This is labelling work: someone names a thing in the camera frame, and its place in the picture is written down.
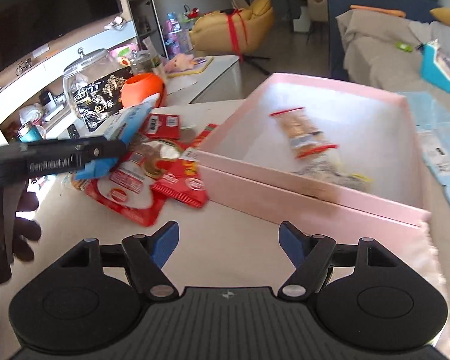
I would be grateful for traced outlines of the clear snack pack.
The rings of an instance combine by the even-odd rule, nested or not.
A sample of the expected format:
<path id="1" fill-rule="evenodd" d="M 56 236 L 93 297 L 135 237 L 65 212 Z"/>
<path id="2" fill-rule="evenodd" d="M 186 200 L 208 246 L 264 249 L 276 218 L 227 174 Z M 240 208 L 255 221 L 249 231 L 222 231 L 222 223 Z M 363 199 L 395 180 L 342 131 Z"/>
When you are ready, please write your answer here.
<path id="1" fill-rule="evenodd" d="M 303 106 L 274 111 L 269 116 L 289 140 L 297 164 L 293 174 L 360 192 L 370 190 L 371 179 L 345 170 L 339 155 L 340 146 L 328 139 Z"/>

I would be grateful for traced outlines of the orange pumpkin bucket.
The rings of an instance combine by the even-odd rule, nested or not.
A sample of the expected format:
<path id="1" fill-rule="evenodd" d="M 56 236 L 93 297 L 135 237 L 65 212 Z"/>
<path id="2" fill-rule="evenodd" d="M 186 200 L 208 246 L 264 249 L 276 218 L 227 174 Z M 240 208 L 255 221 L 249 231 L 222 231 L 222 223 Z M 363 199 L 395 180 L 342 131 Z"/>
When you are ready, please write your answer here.
<path id="1" fill-rule="evenodd" d="M 121 89 L 121 102 L 124 107 L 133 107 L 155 95 L 153 107 L 164 107 L 167 102 L 165 82 L 152 72 L 141 73 L 126 80 Z"/>

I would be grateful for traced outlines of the teal toy bag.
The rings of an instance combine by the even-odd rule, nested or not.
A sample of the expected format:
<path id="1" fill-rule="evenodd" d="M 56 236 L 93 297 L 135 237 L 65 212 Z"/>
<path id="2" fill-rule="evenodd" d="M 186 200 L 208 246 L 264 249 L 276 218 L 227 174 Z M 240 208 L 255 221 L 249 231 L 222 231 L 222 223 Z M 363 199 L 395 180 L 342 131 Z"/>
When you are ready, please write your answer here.
<path id="1" fill-rule="evenodd" d="M 422 47 L 421 77 L 428 83 L 450 94 L 450 58 L 437 40 Z"/>

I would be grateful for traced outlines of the blue snack packet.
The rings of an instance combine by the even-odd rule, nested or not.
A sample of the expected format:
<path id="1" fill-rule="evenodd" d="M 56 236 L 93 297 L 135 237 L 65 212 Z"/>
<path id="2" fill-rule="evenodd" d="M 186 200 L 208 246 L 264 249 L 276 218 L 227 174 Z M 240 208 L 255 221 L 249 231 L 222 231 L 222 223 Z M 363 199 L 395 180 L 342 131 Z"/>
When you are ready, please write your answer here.
<path id="1" fill-rule="evenodd" d="M 100 127 L 99 132 L 94 133 L 94 136 L 103 136 L 109 141 L 120 140 L 125 146 L 128 146 L 152 108 L 150 101 L 128 107 L 120 114 L 114 115 L 111 121 L 106 121 L 106 129 Z M 110 173 L 110 170 L 119 162 L 122 156 L 123 154 L 117 154 L 113 158 L 92 160 L 84 169 L 77 171 L 74 178 L 76 180 L 102 178 Z"/>

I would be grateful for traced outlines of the light blue box lid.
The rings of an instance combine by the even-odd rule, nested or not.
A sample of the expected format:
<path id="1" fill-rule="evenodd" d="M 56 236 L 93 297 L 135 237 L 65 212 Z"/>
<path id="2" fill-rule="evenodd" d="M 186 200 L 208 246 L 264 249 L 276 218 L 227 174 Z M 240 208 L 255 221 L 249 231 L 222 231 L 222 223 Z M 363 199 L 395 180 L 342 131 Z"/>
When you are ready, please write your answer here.
<path id="1" fill-rule="evenodd" d="M 422 158 L 450 208 L 450 112 L 427 92 L 401 92 L 415 123 Z"/>

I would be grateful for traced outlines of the large glass jar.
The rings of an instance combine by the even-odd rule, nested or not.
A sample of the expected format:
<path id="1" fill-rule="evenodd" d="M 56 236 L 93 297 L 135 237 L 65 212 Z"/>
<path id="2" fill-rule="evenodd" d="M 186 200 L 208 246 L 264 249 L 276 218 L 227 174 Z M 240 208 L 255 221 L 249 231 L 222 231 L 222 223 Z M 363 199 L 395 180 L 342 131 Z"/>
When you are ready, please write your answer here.
<path id="1" fill-rule="evenodd" d="M 122 65 L 113 58 L 107 49 L 96 49 L 90 53 L 85 53 L 80 47 L 77 49 L 78 58 L 68 65 L 62 75 L 62 86 L 71 111 L 82 120 L 85 117 L 80 111 L 76 95 L 88 94 L 88 86 L 94 84 L 99 79 L 118 71 Z"/>

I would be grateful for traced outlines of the grey covered sofa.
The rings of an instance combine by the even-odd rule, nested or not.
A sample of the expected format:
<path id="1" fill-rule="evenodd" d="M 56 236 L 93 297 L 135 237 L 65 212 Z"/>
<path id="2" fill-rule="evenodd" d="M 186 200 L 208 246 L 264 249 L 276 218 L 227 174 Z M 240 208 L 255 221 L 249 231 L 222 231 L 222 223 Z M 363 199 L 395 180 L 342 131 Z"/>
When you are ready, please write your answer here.
<path id="1" fill-rule="evenodd" d="M 387 91 L 432 90 L 420 74 L 421 47 L 437 41 L 450 66 L 450 26 L 422 23 L 369 10 L 336 17 L 349 79 Z"/>

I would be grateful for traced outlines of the pink cardboard box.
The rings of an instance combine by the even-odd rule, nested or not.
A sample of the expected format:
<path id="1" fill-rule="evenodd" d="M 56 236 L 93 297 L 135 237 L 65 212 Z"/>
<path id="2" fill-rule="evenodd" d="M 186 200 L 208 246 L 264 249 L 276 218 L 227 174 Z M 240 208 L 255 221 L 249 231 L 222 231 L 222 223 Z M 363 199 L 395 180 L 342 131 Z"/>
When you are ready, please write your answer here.
<path id="1" fill-rule="evenodd" d="M 429 219 L 407 99 L 276 73 L 198 149 L 201 166 L 412 226 Z"/>

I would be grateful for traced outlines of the red white snack bag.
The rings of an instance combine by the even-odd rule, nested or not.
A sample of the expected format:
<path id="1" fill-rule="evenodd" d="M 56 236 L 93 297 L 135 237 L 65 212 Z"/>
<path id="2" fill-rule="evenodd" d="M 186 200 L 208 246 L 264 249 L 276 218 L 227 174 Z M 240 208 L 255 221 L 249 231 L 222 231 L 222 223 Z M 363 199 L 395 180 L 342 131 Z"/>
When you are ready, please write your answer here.
<path id="1" fill-rule="evenodd" d="M 85 193 L 112 211 L 149 227 L 167 199 L 154 192 L 152 185 L 170 170 L 182 152 L 173 141 L 136 139 L 113 171 L 92 180 Z"/>

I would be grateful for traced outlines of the white coffee table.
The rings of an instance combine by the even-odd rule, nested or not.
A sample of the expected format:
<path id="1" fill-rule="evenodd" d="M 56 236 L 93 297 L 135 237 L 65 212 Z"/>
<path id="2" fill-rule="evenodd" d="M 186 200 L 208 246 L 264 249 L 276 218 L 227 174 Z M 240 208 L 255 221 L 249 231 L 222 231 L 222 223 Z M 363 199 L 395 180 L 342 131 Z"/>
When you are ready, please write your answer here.
<path id="1" fill-rule="evenodd" d="M 243 98 L 241 64 L 234 55 L 215 56 L 203 72 L 168 78 L 166 105 L 218 102 Z"/>

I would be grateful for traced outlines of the pink plush toy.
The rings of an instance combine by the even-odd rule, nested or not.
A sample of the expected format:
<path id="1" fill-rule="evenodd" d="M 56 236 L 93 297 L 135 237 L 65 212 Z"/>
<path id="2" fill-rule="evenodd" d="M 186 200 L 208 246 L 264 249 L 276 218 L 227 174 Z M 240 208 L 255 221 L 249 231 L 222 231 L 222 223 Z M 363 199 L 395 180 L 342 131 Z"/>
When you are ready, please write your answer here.
<path id="1" fill-rule="evenodd" d="M 179 53 L 165 64 L 166 73 L 184 72 L 195 67 L 193 55 Z"/>

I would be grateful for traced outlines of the red snack packet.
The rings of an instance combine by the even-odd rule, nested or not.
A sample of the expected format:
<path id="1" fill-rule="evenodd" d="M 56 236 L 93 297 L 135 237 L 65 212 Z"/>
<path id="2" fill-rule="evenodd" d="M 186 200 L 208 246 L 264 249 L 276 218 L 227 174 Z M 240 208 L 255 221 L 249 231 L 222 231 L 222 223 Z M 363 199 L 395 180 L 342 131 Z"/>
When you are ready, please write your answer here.
<path id="1" fill-rule="evenodd" d="M 152 185 L 152 190 L 194 208 L 202 208 L 208 201 L 198 165 L 187 159 L 177 159 Z"/>

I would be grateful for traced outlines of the black gold snack bag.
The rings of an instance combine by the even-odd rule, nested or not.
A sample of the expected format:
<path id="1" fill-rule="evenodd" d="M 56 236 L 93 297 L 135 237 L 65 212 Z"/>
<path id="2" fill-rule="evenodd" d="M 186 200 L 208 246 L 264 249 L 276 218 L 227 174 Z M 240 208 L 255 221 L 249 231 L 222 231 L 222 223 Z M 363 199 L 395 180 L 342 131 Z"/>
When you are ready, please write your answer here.
<path id="1" fill-rule="evenodd" d="M 96 131 L 106 119 L 122 110 L 122 87 L 132 77 L 124 67 L 98 80 L 87 82 L 84 75 L 71 86 L 71 98 L 89 132 Z"/>

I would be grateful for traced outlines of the colourful water bottle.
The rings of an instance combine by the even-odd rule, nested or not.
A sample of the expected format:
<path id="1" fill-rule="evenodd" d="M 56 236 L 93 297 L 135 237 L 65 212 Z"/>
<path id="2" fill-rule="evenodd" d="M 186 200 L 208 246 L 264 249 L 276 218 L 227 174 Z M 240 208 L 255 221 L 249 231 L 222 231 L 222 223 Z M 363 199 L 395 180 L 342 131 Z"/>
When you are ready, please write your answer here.
<path id="1" fill-rule="evenodd" d="M 170 59 L 181 52 L 179 35 L 182 31 L 181 24 L 176 13 L 169 12 L 166 20 L 165 44 Z"/>

